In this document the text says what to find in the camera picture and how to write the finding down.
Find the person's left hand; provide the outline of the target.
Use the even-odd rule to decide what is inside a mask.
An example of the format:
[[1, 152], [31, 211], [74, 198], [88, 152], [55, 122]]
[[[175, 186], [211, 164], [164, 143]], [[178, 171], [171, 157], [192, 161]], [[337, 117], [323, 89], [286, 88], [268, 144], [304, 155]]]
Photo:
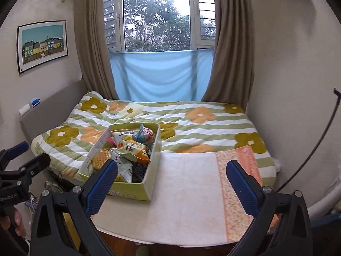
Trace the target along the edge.
[[[24, 224], [23, 224], [22, 215], [16, 207], [14, 207], [13, 209], [14, 209], [15, 232], [17, 233], [18, 236], [25, 239], [27, 236], [27, 232], [26, 232], [26, 229], [25, 229]], [[9, 216], [7, 215], [5, 217], [0, 217], [0, 221], [1, 221], [2, 229], [4, 231], [7, 231], [11, 225], [11, 221], [10, 221]]]

